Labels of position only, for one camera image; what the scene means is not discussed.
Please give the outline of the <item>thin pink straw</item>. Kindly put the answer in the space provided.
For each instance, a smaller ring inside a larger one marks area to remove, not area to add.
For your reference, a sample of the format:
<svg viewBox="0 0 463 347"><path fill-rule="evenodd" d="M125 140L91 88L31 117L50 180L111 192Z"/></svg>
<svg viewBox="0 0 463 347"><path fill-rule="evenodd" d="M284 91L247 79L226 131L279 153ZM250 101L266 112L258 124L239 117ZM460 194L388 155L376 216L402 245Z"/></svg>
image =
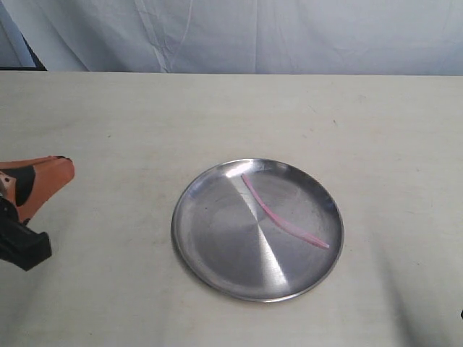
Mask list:
<svg viewBox="0 0 463 347"><path fill-rule="evenodd" d="M261 209L265 212L265 214L272 220L274 224L276 224L279 228L281 228L283 231L287 232L288 234L292 235L293 237L296 237L298 239L301 239L308 244L311 244L315 247L318 247L320 249L329 249L330 245L321 239L319 239L316 236L313 236L310 234L308 231L305 231L304 229L295 226L291 224L289 221L283 219L279 215L275 214L261 199L260 195L258 192L255 190L253 187L250 179L247 177L246 174L241 175L241 179L243 180L245 186L248 188L250 191L251 195L254 197L256 202L259 204Z"/></svg>

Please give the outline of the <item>round silver metal plate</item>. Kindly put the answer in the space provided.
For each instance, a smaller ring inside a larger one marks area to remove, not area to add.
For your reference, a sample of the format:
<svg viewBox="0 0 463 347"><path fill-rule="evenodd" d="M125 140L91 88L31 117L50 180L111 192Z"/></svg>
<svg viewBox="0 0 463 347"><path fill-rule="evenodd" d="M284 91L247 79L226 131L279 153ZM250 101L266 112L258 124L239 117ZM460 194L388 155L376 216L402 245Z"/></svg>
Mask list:
<svg viewBox="0 0 463 347"><path fill-rule="evenodd" d="M241 175L283 219L330 245L320 249L283 231L265 214ZM171 241L198 280L245 301L292 299L325 280L344 246L344 225L327 189L277 160L217 164L183 191L171 218Z"/></svg>

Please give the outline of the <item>white backdrop cloth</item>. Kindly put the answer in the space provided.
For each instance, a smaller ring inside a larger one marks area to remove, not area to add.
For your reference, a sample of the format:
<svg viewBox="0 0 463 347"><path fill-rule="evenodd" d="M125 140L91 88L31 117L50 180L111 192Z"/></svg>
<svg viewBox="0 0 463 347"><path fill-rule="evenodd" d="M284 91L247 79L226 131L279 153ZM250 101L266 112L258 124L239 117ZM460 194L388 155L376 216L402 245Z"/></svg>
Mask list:
<svg viewBox="0 0 463 347"><path fill-rule="evenodd" d="M3 1L50 71L462 73L460 1Z"/></svg>

